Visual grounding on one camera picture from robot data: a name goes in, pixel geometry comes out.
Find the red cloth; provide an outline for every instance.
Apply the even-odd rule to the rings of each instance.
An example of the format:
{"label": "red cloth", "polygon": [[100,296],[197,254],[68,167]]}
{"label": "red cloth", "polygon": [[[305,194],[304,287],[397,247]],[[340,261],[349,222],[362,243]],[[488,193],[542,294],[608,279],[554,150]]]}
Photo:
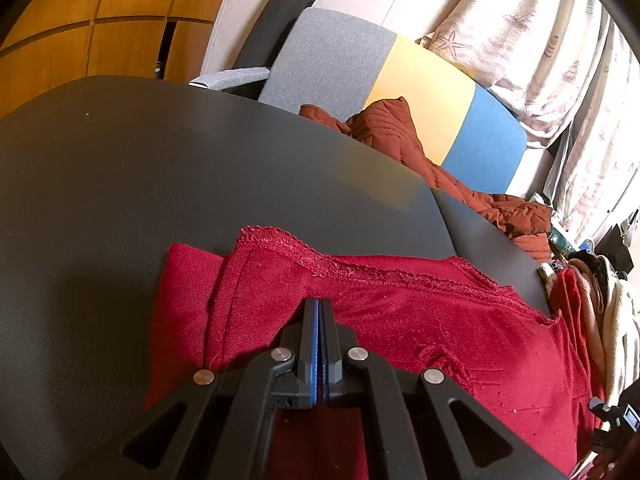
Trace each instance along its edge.
{"label": "red cloth", "polygon": [[[337,321],[393,366],[446,371],[560,471],[585,451],[589,380],[561,316],[547,319],[457,257],[335,258],[275,228],[244,229],[224,264],[172,246],[154,304],[146,405],[202,367],[239,366],[272,346],[309,296],[332,298]],[[358,416],[282,412],[268,478],[366,478]]]}
{"label": "red cloth", "polygon": [[558,274],[558,278],[549,294],[549,307],[553,314],[560,313],[564,319],[571,344],[574,346],[589,379],[591,395],[603,399],[604,378],[589,357],[584,314],[582,312],[586,306],[582,304],[578,279],[573,269],[564,269]]}

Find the chair armrest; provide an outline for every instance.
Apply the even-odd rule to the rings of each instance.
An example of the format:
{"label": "chair armrest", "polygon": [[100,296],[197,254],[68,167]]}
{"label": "chair armrest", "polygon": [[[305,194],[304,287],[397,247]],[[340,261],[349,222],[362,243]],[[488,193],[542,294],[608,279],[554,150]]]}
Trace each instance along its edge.
{"label": "chair armrest", "polygon": [[201,86],[209,90],[226,90],[247,83],[267,79],[271,71],[268,68],[236,68],[213,74],[205,74],[189,82],[191,86]]}

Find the red fabric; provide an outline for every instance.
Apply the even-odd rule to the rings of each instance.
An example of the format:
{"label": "red fabric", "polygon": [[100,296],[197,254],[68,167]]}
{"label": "red fabric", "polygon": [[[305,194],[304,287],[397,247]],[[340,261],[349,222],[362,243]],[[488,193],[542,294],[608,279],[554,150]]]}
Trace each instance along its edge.
{"label": "red fabric", "polygon": [[[560,471],[585,451],[589,380],[562,316],[547,319],[457,257],[334,258],[275,228],[243,230],[222,267],[202,251],[171,248],[154,305],[146,405],[197,368],[239,366],[272,346],[309,296],[332,298],[337,321],[393,366],[446,371]],[[358,417],[282,412],[268,478],[366,478]]]}
{"label": "red fabric", "polygon": [[314,105],[302,105],[300,116],[356,139],[418,173],[429,184],[469,206],[512,238],[538,262],[550,262],[546,234],[551,231],[551,208],[506,194],[469,189],[424,156],[409,103],[401,97],[370,104],[343,123]]}
{"label": "red fabric", "polygon": [[567,326],[569,340],[574,346],[582,367],[591,385],[591,395],[604,398],[604,378],[589,357],[586,327],[582,310],[582,296],[573,269],[564,269],[558,274],[549,294],[549,307],[553,314],[560,313]]}

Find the chair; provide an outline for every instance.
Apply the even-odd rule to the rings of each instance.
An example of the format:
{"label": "chair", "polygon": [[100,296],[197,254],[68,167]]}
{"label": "chair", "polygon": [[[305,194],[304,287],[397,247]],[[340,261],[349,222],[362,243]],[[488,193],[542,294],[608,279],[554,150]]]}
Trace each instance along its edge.
{"label": "chair", "polygon": [[424,154],[471,189],[504,193],[526,147],[518,121],[459,69],[335,10],[305,9],[271,69],[228,70],[190,84],[222,90],[265,79],[258,101],[295,114],[314,104],[340,120],[404,96]]}

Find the curtain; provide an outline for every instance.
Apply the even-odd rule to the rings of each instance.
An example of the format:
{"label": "curtain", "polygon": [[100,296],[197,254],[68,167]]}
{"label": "curtain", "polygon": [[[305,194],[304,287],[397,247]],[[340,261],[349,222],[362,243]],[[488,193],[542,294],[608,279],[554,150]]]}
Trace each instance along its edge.
{"label": "curtain", "polygon": [[462,0],[423,46],[487,88],[546,148],[593,78],[609,16],[598,0]]}
{"label": "curtain", "polygon": [[593,236],[640,164],[640,68],[600,2],[462,0],[430,37],[422,46],[502,102],[529,146],[566,131],[545,189],[575,242]]}
{"label": "curtain", "polygon": [[639,106],[640,65],[611,23],[592,89],[575,117],[556,197],[562,226],[578,242],[597,231],[638,168]]}

